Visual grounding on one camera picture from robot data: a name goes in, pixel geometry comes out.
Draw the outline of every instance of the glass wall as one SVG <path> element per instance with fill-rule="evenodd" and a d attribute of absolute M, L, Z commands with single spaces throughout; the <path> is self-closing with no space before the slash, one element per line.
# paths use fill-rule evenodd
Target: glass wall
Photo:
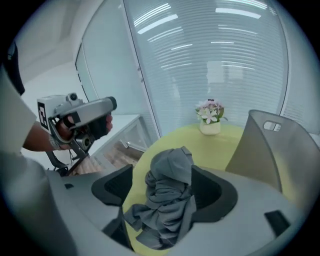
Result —
<path fill-rule="evenodd" d="M 196 123 L 195 105 L 215 99 L 229 123 L 248 111 L 279 114 L 288 57 L 269 3 L 244 0 L 124 0 L 161 135 Z"/>
<path fill-rule="evenodd" d="M 87 69 L 97 96 L 116 98 L 115 115 L 141 115 L 142 125 L 154 142 L 158 139 L 156 128 L 143 92 L 120 3 L 118 0 L 104 1 L 88 25 L 82 38 Z"/>

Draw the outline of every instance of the sticker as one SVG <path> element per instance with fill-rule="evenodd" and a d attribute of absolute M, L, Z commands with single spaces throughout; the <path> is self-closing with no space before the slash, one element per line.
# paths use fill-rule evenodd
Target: sticker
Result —
<path fill-rule="evenodd" d="M 38 102 L 38 112 L 41 126 L 49 131 L 45 104 Z"/>

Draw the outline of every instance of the window blinds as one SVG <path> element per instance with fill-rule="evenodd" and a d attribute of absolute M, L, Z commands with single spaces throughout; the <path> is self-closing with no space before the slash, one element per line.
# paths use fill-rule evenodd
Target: window blinds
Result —
<path fill-rule="evenodd" d="M 124 0 L 161 135 L 197 123 L 195 105 L 217 99 L 229 123 L 248 111 L 280 113 L 288 57 L 280 21 L 256 0 Z"/>

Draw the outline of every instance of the white wall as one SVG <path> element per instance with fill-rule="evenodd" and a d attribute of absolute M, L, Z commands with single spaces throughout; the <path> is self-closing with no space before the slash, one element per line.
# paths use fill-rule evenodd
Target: white wall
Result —
<path fill-rule="evenodd" d="M 72 60 L 70 33 L 80 6 L 77 0 L 46 1 L 16 36 L 24 83 Z"/>
<path fill-rule="evenodd" d="M 37 99 L 49 95 L 76 93 L 80 99 L 87 102 L 86 95 L 82 90 L 78 79 L 77 70 L 73 61 L 52 68 L 31 81 L 24 84 L 25 93 L 23 101 L 36 114 L 38 118 Z M 45 152 L 33 152 L 26 149 L 21 150 L 22 154 L 42 164 L 46 169 L 53 166 Z M 55 151 L 57 158 L 63 163 L 70 163 L 69 151 Z"/>
<path fill-rule="evenodd" d="M 80 3 L 74 16 L 70 32 L 70 47 L 74 61 L 77 59 L 81 40 L 87 26 L 103 1 L 104 0 L 82 0 Z"/>

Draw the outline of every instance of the person's arm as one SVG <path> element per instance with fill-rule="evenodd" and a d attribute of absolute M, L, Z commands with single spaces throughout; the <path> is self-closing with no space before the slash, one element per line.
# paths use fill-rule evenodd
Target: person's arm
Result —
<path fill-rule="evenodd" d="M 73 123 L 72 118 L 68 117 L 69 121 Z M 106 129 L 110 131 L 112 129 L 112 116 L 108 115 L 106 117 Z M 63 122 L 59 122 L 56 126 L 56 129 L 60 136 L 65 139 L 69 140 L 72 136 L 72 132 L 63 124 Z M 41 124 L 36 121 L 32 126 L 29 134 L 26 137 L 26 140 L 23 144 L 23 147 L 26 150 L 30 151 L 53 151 L 55 150 L 51 145 L 50 141 L 50 134 L 47 133 L 45 130 L 41 128 Z M 69 145 L 61 145 L 61 150 L 68 150 L 70 149 Z"/>

